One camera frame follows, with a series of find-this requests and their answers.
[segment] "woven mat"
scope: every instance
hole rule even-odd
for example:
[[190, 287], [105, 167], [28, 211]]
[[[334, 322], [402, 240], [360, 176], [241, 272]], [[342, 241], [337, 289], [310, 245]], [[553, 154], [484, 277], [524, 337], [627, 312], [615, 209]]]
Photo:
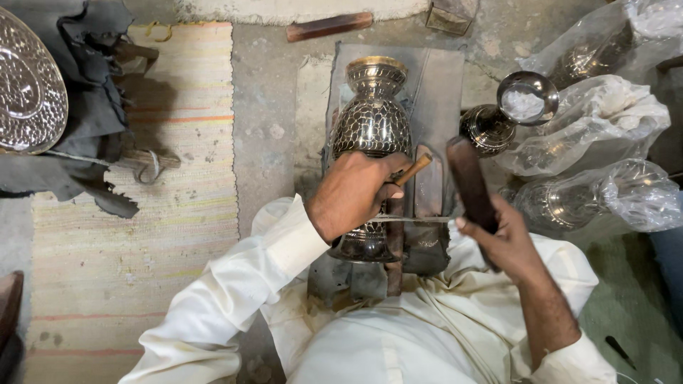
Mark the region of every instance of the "woven mat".
[[233, 165], [232, 26], [165, 27], [136, 44], [158, 48], [144, 75], [124, 82], [138, 148], [174, 153], [180, 169], [155, 184], [129, 169], [105, 178], [139, 203], [131, 220], [99, 210], [86, 194], [33, 201], [32, 319], [25, 382], [116, 383], [143, 353], [137, 339], [161, 322], [171, 298], [238, 240]]

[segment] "rope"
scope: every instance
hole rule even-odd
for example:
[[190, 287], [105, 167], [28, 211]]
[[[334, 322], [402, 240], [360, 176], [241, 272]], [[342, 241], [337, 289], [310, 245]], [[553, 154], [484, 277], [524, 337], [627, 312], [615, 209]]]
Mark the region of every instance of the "rope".
[[135, 170], [133, 170], [133, 178], [135, 179], [135, 182], [138, 182], [139, 184], [142, 184], [142, 185], [154, 184], [154, 182], [156, 181], [156, 178], [159, 177], [159, 171], [160, 171], [159, 159], [156, 156], [156, 153], [154, 153], [154, 151], [151, 151], [151, 150], [148, 150], [147, 152], [149, 152], [152, 155], [152, 160], [154, 160], [154, 175], [152, 176], [152, 179], [149, 181], [142, 181], [142, 179], [140, 178], [140, 177], [142, 177], [142, 173], [145, 171], [145, 169], [147, 169], [147, 165], [142, 167], [142, 169], [140, 169], [139, 172], [136, 172]]
[[[147, 152], [149, 152], [152, 155], [152, 160], [154, 161], [154, 175], [152, 176], [152, 179], [149, 181], [142, 181], [142, 179], [141, 179], [142, 173], [147, 169], [147, 165], [142, 167], [139, 171], [133, 170], [133, 179], [135, 179], [135, 182], [137, 182], [138, 184], [142, 184], [142, 185], [154, 184], [154, 182], [156, 181], [156, 178], [158, 178], [159, 174], [161, 173], [161, 166], [159, 165], [159, 157], [152, 150], [148, 150]], [[104, 165], [106, 167], [113, 167], [116, 165], [116, 164], [109, 163], [109, 162], [104, 161], [104, 160], [94, 159], [92, 157], [76, 156], [73, 154], [68, 154], [68, 153], [64, 153], [64, 152], [57, 152], [54, 150], [47, 150], [47, 151], [45, 151], [45, 153], [54, 154], [55, 156], [66, 157], [66, 158], [73, 159], [73, 160], [89, 161], [90, 163]]]
[[47, 151], [45, 151], [45, 153], [54, 154], [56, 156], [68, 157], [69, 159], [74, 159], [74, 160], [89, 161], [90, 163], [105, 165], [107, 167], [111, 167], [113, 165], [112, 163], [108, 163], [104, 160], [93, 159], [92, 157], [76, 156], [73, 154], [68, 154], [68, 153], [64, 153], [64, 152], [57, 152], [57, 151], [53, 151], [53, 150], [47, 150]]

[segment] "white kurta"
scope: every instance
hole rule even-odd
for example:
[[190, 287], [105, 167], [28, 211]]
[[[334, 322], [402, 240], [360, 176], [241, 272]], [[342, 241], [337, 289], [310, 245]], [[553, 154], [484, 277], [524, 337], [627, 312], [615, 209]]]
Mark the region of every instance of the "white kurta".
[[[574, 245], [533, 235], [543, 261], [578, 314], [598, 283]], [[236, 374], [236, 335], [261, 308], [289, 383], [616, 383], [614, 369], [582, 335], [545, 356], [533, 374], [516, 287], [481, 272], [477, 245], [451, 231], [446, 271], [404, 275], [404, 293], [333, 313], [306, 298], [306, 268], [329, 246], [298, 195], [269, 203], [252, 236], [209, 262], [140, 337], [145, 355], [120, 383], [210, 383]]]

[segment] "wooden tool handle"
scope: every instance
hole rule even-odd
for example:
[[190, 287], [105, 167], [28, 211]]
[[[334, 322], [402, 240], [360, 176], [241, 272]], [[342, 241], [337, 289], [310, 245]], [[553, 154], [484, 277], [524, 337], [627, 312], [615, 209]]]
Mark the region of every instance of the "wooden tool handle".
[[432, 162], [432, 155], [425, 153], [422, 156], [420, 156], [417, 161], [415, 161], [415, 164], [411, 165], [410, 168], [408, 168], [405, 173], [403, 173], [403, 176], [399, 177], [398, 180], [393, 182], [399, 187], [403, 187], [403, 184], [406, 184], [410, 178], [415, 176], [417, 172], [420, 172], [420, 170], [426, 166], [428, 166]]
[[[488, 233], [496, 233], [498, 231], [496, 210], [488, 197], [484, 175], [479, 168], [477, 150], [466, 138], [454, 137], [446, 144], [446, 157], [456, 181], [462, 205], [465, 207], [465, 216]], [[488, 259], [483, 249], [482, 255], [494, 271], [500, 271], [500, 268]]]
[[288, 26], [287, 41], [296, 42], [310, 38], [319, 38], [334, 33], [367, 28], [370, 25], [372, 25], [372, 13], [370, 12], [359, 12], [357, 14], [344, 14], [341, 16], [323, 18], [322, 20]]

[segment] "clear plastic wrap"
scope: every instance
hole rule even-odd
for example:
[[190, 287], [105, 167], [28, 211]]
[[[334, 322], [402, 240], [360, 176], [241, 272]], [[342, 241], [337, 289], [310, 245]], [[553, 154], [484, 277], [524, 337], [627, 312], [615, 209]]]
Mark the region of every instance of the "clear plastic wrap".
[[566, 232], [611, 213], [632, 230], [656, 232], [683, 225], [678, 184], [656, 164], [626, 159], [571, 178], [530, 182], [513, 205], [534, 232]]
[[642, 84], [660, 62], [683, 54], [683, 0], [617, 0], [589, 13], [539, 53], [518, 59], [562, 90], [601, 74]]
[[611, 74], [571, 85], [559, 94], [555, 118], [539, 127], [517, 126], [507, 150], [493, 159], [518, 176], [556, 176], [644, 159], [671, 125], [668, 108], [635, 85]]

